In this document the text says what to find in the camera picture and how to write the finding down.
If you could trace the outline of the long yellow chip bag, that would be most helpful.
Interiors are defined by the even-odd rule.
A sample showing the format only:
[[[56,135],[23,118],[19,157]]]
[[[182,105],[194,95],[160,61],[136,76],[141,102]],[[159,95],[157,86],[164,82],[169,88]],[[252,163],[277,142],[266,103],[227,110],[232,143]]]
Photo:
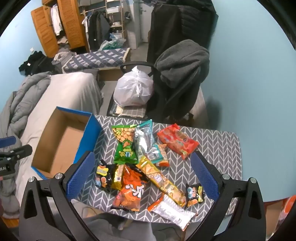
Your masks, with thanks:
[[[168,197],[173,199],[176,204],[183,207],[186,204],[184,192],[182,192],[173,182],[171,182],[147,157],[140,158],[137,168],[152,181]]]

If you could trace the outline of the small orange noodle snack pack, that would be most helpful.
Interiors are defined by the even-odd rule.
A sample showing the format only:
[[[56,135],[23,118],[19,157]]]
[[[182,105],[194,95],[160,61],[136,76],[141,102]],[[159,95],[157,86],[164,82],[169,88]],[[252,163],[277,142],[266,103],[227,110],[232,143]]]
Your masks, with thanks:
[[[168,159],[168,156],[166,153],[166,147],[167,147],[166,144],[158,144],[158,148],[159,148],[162,158],[160,161],[158,161],[156,163],[157,167],[169,167],[170,166],[169,159]]]

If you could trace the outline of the white orange snack bag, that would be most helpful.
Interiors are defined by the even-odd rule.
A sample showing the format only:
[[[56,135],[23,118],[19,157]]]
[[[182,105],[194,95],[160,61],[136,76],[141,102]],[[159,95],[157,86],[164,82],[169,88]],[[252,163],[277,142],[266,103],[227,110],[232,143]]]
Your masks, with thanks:
[[[147,209],[149,212],[154,212],[162,218],[173,222],[182,231],[185,231],[192,218],[197,216],[197,214],[192,211],[182,209],[166,194],[162,194],[161,197],[152,203]]]

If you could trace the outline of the white plastic bag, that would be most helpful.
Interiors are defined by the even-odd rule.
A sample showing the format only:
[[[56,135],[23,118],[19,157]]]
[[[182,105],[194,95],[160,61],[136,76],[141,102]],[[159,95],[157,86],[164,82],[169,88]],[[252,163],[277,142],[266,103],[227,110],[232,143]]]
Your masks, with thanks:
[[[138,66],[119,78],[113,99],[121,107],[146,105],[154,93],[153,80]]]

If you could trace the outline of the small black cartoon snack pack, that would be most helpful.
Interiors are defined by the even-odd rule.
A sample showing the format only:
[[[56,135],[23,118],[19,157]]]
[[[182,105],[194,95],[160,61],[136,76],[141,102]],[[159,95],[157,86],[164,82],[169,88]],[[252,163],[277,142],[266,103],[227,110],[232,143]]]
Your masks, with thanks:
[[[205,192],[200,183],[186,184],[186,207],[204,202]]]

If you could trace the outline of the red cracker snack bag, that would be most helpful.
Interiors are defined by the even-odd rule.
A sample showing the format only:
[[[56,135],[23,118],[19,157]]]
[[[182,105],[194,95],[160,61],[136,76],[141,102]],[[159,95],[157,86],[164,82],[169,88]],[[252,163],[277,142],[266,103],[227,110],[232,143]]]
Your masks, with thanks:
[[[199,142],[182,132],[176,123],[159,131],[157,136],[163,144],[179,154],[183,160],[193,153],[199,145]]]

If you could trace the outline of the grey chevron table cloth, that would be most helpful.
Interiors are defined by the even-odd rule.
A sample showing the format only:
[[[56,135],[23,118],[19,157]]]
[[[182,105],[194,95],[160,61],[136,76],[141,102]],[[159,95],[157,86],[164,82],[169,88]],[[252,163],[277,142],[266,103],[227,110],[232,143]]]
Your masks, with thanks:
[[[94,149],[96,161],[104,160],[110,164],[114,160],[118,144],[111,127],[115,125],[135,125],[139,122],[128,118],[115,118],[102,115],[98,115],[96,118],[102,126],[102,131]],[[240,142],[235,133],[186,126],[182,126],[181,131],[191,139],[199,142],[197,149],[209,163],[215,165],[220,173],[226,173],[236,180],[242,178]],[[183,160],[179,154],[170,149],[166,153],[170,166],[163,168],[161,172],[180,190],[185,191],[186,184],[196,184],[199,182],[191,168],[189,158]],[[113,213],[128,219],[155,223],[169,222],[158,214],[147,210],[161,196],[161,191],[151,182],[145,187],[140,203],[140,211],[127,212],[121,209],[111,209],[117,191],[108,192],[100,189],[95,186],[94,181],[95,171],[93,170],[79,193],[77,200],[103,212]]]

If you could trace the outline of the hanging dark clothes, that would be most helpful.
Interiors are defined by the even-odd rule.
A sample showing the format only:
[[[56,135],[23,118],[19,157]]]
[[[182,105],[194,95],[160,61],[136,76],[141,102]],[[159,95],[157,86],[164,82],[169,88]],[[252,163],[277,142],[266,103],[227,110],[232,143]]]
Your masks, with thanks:
[[[110,20],[106,11],[94,11],[86,16],[82,25],[85,27],[89,50],[95,52],[100,49],[104,41],[110,40]]]

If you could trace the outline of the green peanut snack bag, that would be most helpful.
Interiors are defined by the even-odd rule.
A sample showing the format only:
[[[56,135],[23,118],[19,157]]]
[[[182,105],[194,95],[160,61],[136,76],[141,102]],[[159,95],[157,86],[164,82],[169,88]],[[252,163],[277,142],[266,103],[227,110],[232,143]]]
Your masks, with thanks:
[[[114,136],[118,141],[118,146],[114,156],[115,163],[137,163],[137,154],[133,147],[136,126],[137,125],[116,125],[111,127]]]

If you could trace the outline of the blue cardboard box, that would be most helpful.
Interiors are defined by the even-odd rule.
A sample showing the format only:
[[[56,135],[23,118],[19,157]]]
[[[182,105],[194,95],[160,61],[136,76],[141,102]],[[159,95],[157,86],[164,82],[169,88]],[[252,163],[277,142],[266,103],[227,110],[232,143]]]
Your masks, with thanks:
[[[101,131],[94,114],[56,107],[36,147],[32,169],[41,179],[66,172],[86,151],[94,151]]]

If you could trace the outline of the orange black chip bag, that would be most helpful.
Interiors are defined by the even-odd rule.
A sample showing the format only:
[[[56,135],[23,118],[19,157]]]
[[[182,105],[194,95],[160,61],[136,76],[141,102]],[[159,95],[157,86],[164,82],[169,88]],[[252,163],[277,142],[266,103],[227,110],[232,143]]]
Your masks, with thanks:
[[[118,190],[111,209],[123,209],[129,212],[139,212],[140,202],[144,194],[148,178],[134,164],[124,164],[122,189]]]

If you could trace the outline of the wooden louvered wardrobe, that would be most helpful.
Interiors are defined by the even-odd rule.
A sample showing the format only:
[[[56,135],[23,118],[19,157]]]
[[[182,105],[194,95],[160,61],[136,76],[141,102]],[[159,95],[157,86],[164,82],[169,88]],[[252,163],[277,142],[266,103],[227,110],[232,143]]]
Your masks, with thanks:
[[[64,41],[78,53],[89,51],[78,1],[42,1],[31,11],[33,24],[46,56],[53,58]]]

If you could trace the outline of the blue patterned mattress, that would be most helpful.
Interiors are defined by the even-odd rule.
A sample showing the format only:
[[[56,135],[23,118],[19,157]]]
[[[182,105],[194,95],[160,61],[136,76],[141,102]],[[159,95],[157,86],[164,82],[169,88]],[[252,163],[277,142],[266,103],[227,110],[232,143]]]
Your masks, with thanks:
[[[87,69],[116,69],[125,63],[130,54],[130,48],[98,50],[72,56],[62,67],[65,73]]]

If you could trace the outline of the teal silver snack bag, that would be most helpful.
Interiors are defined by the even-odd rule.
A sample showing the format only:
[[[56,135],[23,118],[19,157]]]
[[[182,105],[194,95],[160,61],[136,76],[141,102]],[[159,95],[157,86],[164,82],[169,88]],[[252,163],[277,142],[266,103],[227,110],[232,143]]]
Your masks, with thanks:
[[[136,126],[133,146],[138,161],[140,161],[142,157],[147,157],[155,164],[163,159],[163,155],[152,133],[152,120],[145,121]]]

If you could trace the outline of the yellow biscuit bar pack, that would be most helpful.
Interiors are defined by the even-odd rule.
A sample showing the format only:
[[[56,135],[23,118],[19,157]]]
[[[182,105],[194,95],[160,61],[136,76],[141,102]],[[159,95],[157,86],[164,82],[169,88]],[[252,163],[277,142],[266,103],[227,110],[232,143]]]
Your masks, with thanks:
[[[121,164],[121,165],[116,164],[114,166],[112,170],[112,184],[111,184],[112,189],[116,189],[116,190],[122,189],[122,176],[123,176],[124,169],[125,169],[124,164]]]

